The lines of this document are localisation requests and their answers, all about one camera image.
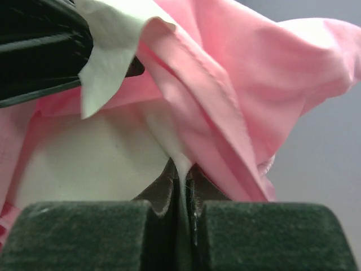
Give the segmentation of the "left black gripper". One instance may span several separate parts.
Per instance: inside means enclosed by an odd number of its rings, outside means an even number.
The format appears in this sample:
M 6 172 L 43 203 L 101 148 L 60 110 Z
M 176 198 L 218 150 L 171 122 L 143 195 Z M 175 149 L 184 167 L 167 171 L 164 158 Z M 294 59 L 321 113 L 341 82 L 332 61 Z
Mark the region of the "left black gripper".
M 92 49 L 73 1 L 1 0 L 1 107 L 79 87 Z

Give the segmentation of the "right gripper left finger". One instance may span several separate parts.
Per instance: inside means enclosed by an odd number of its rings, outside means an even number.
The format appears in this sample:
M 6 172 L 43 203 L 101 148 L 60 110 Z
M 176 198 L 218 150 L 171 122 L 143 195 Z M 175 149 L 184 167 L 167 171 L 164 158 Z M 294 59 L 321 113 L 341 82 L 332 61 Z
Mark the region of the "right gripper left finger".
M 2 270 L 173 270 L 178 174 L 172 161 L 130 201 L 39 202 L 17 217 Z

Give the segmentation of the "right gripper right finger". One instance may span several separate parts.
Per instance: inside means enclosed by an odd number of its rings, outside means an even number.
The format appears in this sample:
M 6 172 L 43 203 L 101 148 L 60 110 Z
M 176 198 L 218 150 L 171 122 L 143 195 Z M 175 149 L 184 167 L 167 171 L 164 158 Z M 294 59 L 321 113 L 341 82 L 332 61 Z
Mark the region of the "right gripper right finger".
M 312 203 L 234 202 L 193 166 L 187 209 L 194 270 L 357 270 L 335 214 Z

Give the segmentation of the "pink rose-patterned pillowcase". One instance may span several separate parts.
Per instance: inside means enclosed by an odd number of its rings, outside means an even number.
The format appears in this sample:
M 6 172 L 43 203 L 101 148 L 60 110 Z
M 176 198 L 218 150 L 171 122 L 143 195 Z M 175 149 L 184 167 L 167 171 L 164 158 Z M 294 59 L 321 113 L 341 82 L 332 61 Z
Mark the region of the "pink rose-patterned pillowcase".
M 174 28 L 146 26 L 136 53 L 169 104 L 191 167 L 232 200 L 274 201 L 267 173 L 297 120 L 360 81 L 360 27 L 275 22 L 236 1 L 154 2 Z M 49 201 L 98 200 L 37 202 Z M 25 207 L 1 202 L 2 244 Z

